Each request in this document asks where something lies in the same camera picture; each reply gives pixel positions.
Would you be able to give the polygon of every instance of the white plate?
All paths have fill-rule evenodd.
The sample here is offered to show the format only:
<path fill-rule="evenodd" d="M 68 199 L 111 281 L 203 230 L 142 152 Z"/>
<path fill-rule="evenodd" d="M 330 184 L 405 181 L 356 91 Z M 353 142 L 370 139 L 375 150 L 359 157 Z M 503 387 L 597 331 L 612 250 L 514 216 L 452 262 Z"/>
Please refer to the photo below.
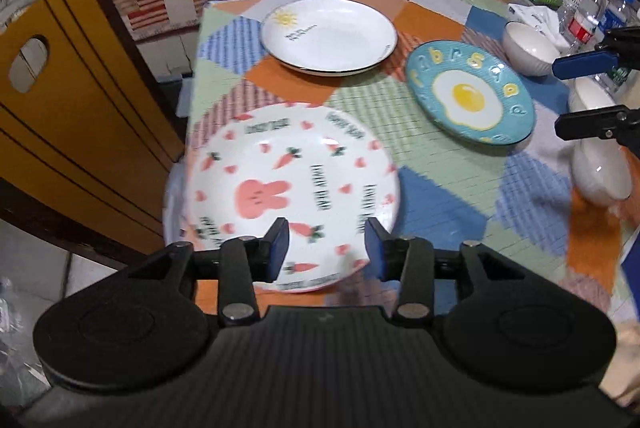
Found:
<path fill-rule="evenodd" d="M 396 48 L 393 24 L 377 10 L 350 0 L 300 0 L 263 21 L 262 45 L 286 66 L 307 74 L 356 74 Z"/>
<path fill-rule="evenodd" d="M 204 249 L 236 236 L 262 236 L 289 220 L 289 252 L 279 277 L 261 287 L 311 291 L 369 261 L 364 221 L 388 231 L 400 199 L 390 156 L 343 112 L 281 103 L 238 116 L 202 148 L 187 189 L 187 216 Z"/>

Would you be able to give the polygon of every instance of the white cloth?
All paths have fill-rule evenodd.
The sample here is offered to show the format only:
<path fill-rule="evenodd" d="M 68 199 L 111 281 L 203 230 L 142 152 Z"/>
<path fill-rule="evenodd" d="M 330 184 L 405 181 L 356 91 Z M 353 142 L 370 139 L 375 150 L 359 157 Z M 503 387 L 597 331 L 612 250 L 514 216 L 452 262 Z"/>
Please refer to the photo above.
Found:
<path fill-rule="evenodd" d="M 569 51 L 570 45 L 560 34 L 558 14 L 544 5 L 525 7 L 524 5 L 509 4 L 510 19 L 533 27 L 544 37 L 548 38 L 561 54 Z"/>

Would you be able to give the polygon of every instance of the white bowl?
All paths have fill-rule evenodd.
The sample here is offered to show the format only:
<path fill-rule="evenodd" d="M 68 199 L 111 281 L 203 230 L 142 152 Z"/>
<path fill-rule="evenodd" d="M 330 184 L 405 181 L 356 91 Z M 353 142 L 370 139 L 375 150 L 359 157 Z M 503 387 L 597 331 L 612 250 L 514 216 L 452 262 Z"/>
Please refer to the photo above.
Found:
<path fill-rule="evenodd" d="M 555 45 L 536 29 L 524 23 L 511 22 L 504 27 L 502 46 L 511 66 L 524 75 L 547 75 L 560 57 Z"/>
<path fill-rule="evenodd" d="M 581 112 L 615 106 L 615 101 L 590 77 L 577 77 L 571 84 L 569 91 L 569 111 Z"/>
<path fill-rule="evenodd" d="M 608 207 L 631 195 L 629 167 L 615 140 L 577 141 L 571 158 L 571 176 L 580 194 L 596 205 Z"/>

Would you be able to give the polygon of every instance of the ceramic plate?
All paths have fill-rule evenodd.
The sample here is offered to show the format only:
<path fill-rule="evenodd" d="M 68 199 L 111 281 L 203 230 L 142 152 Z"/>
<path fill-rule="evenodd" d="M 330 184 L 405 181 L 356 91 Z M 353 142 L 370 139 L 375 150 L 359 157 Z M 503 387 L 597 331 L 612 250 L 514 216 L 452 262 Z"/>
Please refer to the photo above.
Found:
<path fill-rule="evenodd" d="M 348 75 L 374 67 L 396 48 L 388 18 L 350 0 L 300 0 L 263 21 L 262 45 L 287 66 L 309 74 Z"/>
<path fill-rule="evenodd" d="M 343 112 L 307 103 L 266 106 L 236 117 L 202 148 L 188 216 L 204 249 L 235 236 L 262 236 L 289 220 L 290 244 L 273 284 L 311 291 L 342 280 L 369 259 L 364 221 L 390 231 L 398 174 L 380 142 Z"/>
<path fill-rule="evenodd" d="M 477 46 L 423 43 L 407 58 L 405 72 L 430 117 L 470 141 L 517 143 L 536 123 L 533 102 L 518 74 Z"/>

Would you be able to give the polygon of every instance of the metal bolt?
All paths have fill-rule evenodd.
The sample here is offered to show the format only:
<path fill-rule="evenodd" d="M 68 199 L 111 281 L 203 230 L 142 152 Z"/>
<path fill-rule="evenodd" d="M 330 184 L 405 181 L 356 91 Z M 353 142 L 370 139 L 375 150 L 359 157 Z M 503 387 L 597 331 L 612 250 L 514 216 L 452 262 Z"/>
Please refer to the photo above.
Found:
<path fill-rule="evenodd" d="M 429 312 L 429 308 L 422 303 L 404 303 L 398 307 L 398 314 L 407 319 L 426 318 Z"/>
<path fill-rule="evenodd" d="M 230 303 L 226 305 L 224 309 L 222 309 L 222 314 L 226 316 L 226 318 L 236 320 L 236 319 L 246 319 L 254 313 L 254 308 L 251 305 L 247 305 L 246 303 Z"/>

